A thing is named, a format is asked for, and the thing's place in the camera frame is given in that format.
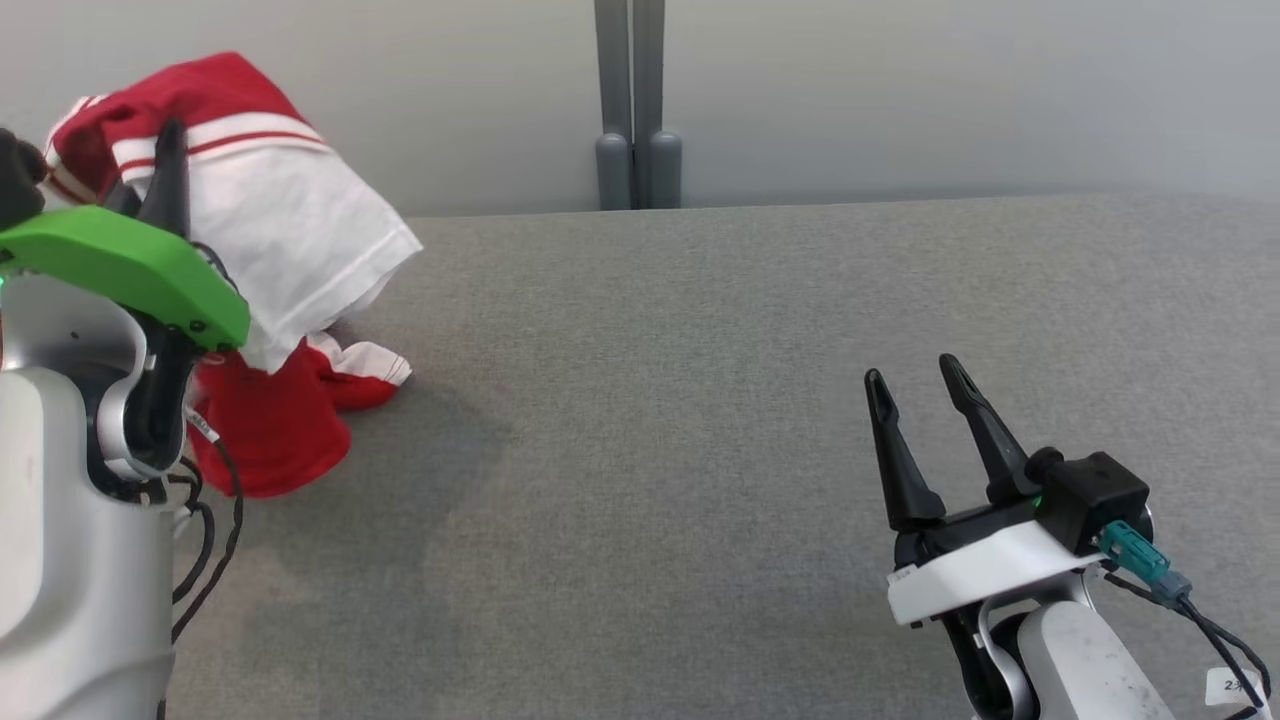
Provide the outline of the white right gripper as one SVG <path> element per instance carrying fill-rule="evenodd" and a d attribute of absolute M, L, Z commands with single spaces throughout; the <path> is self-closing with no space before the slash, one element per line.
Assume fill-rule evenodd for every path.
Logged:
<path fill-rule="evenodd" d="M 959 359 L 942 354 L 940 370 L 979 452 L 987 500 L 1038 496 L 1029 456 Z M 864 387 L 890 528 L 940 524 L 945 502 L 915 462 L 881 372 L 869 369 Z M 887 600 L 897 624 L 943 628 L 970 706 L 1105 706 L 1108 624 L 1087 580 L 1102 560 L 1073 555 L 1034 520 L 1015 521 L 938 559 L 901 562 Z"/>

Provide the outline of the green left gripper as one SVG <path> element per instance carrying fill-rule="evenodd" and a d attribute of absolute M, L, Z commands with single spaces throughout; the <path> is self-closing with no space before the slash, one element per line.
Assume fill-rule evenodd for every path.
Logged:
<path fill-rule="evenodd" d="M 154 150 L 142 200 L 114 182 L 106 209 L 51 211 L 0 232 L 4 366 L 41 366 L 86 386 L 83 423 L 114 471 L 168 469 L 186 441 L 195 365 L 250 336 L 248 304 L 214 252 L 189 242 L 179 118 L 165 122 Z"/>

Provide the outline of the red white-sleeved t-shirt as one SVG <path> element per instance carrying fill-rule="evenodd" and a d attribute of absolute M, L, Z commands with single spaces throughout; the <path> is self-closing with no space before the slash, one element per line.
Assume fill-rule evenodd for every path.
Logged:
<path fill-rule="evenodd" d="M 401 215 L 238 53 L 183 61 L 83 97 L 52 126 L 49 187 L 72 204 L 123 181 L 146 195 L 163 124 L 186 128 L 189 231 L 250 309 L 243 348 L 205 363 L 195 409 L 220 436 L 192 441 L 205 480 L 270 498 L 348 454 L 343 416 L 388 402 L 411 377 L 401 355 L 342 345 L 332 327 L 369 306 L 421 243 Z"/>

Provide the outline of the grey fabric sofa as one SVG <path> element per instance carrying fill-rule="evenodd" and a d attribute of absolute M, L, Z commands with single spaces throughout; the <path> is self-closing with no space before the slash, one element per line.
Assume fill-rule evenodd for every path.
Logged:
<path fill-rule="evenodd" d="M 956 355 L 1111 454 L 1280 707 L 1280 201 L 1096 195 L 417 219 L 348 334 L 413 377 L 251 501 L 169 720 L 969 720 L 897 626 L 863 377 L 952 510 Z"/>

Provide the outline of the grey partition post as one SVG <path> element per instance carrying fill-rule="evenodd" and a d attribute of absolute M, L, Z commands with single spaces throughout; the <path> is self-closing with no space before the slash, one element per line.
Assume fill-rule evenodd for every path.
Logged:
<path fill-rule="evenodd" d="M 666 0 L 630 0 L 636 208 L 682 206 L 682 140 L 664 128 Z"/>
<path fill-rule="evenodd" d="M 634 206 L 634 138 L 628 0 L 593 0 L 602 106 L 595 142 L 600 210 Z"/>

